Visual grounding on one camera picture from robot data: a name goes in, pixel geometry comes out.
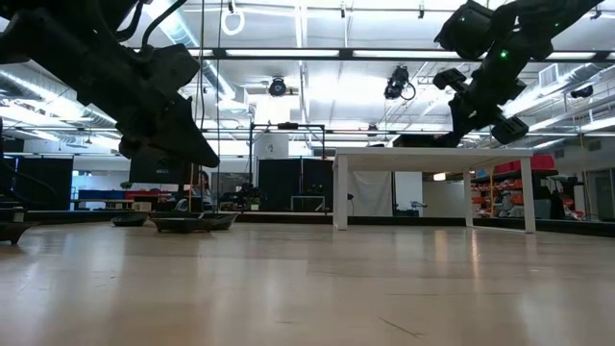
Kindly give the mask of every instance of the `black curtain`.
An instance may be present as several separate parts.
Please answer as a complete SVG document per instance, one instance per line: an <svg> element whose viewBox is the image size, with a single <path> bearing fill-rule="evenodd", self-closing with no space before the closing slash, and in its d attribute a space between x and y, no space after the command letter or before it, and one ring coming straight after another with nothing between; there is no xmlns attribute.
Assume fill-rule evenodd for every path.
<svg viewBox="0 0 615 346"><path fill-rule="evenodd" d="M4 167L0 168L0 186L2 186L3 189L10 190L12 188L12 179L14 177L11 172L14 172L15 170L15 159L4 159L4 164Z"/></svg>
<svg viewBox="0 0 615 346"><path fill-rule="evenodd" d="M258 161L258 187L264 194L260 209L290 211L290 196L300 194L301 160Z"/></svg>
<svg viewBox="0 0 615 346"><path fill-rule="evenodd" d="M28 179L16 177L15 191L41 205L28 206L31 210L69 210L70 188L73 179L73 160L65 159L19 159L17 171L51 186L56 194Z"/></svg>
<svg viewBox="0 0 615 346"><path fill-rule="evenodd" d="M325 206L331 209L333 205L333 161L304 159L303 167L303 194L308 195L314 189L322 190L322 194L317 195L324 195Z"/></svg>

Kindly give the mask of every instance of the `desk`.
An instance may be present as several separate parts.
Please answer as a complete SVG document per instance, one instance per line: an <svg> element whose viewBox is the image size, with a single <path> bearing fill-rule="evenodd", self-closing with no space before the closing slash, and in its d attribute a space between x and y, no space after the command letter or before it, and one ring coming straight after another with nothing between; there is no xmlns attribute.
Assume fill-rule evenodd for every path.
<svg viewBox="0 0 615 346"><path fill-rule="evenodd" d="M102 202L105 203L105 208L107 208L108 206L113 206L112 209L118 209L117 205L121 205L121 209L128 209L130 204L132 204L134 201L133 200L111 200L111 199L74 199L74 200L70 200L70 203L73 203L75 205L74 210L77 210L77 208L79 207L79 205L81 205L82 203L87 203L87 202Z"/></svg>
<svg viewBox="0 0 615 346"><path fill-rule="evenodd" d="M521 161L526 233L536 231L528 149L337 148L333 164L333 224L348 230L348 174L352 171L463 172L465 223L473 227L470 171Z"/></svg>
<svg viewBox="0 0 615 346"><path fill-rule="evenodd" d="M295 211L295 199L318 199L322 202L315 211L325 210L325 196L290 196L290 211Z"/></svg>

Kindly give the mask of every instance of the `robotic arm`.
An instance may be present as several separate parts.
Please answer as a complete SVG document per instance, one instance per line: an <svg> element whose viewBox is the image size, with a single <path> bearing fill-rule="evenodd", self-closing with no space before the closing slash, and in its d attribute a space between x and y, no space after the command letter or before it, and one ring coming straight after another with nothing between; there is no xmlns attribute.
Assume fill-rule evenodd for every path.
<svg viewBox="0 0 615 346"><path fill-rule="evenodd" d="M124 135L119 151L128 158L150 145L215 167L219 159L192 119L191 100L177 92L199 71L199 62L181 44L147 44L156 26L185 0L150 25L138 52L118 43L133 35L146 1L151 2L0 0L0 15L10 21L0 33L0 63L32 59L75 89L80 103L94 104L117 120ZM118 31L133 8L133 23Z"/></svg>
<svg viewBox="0 0 615 346"><path fill-rule="evenodd" d="M432 138L428 146L456 147L475 129L493 125L491 134L501 144L523 137L528 126L516 116L506 118L500 106L514 100L526 88L517 76L530 59L545 60L553 51L551 40L575 24L603 0L517 0L491 11L469 0L442 27L435 39L463 59L478 60L487 52L472 83L458 70L438 73L433 83L452 87L449 103L453 131ZM410 142L400 136L395 146Z"/></svg>

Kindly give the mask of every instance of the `wooden floor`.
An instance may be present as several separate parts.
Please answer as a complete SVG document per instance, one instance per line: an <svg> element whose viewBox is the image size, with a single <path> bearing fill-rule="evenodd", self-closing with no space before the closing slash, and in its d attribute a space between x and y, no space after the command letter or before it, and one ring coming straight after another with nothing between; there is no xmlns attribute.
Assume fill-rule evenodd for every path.
<svg viewBox="0 0 615 346"><path fill-rule="evenodd" d="M438 228L40 227L0 244L0 344L613 345L615 240Z"/></svg>

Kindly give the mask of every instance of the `computer monitor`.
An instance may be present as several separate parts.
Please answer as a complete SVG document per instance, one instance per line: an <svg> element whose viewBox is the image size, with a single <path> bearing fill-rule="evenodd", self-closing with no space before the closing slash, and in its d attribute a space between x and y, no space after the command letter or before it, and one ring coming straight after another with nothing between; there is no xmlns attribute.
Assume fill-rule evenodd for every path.
<svg viewBox="0 0 615 346"><path fill-rule="evenodd" d="M144 146L131 159L129 180L131 183L196 185L199 180L198 171L198 165L192 165L161 150Z"/></svg>

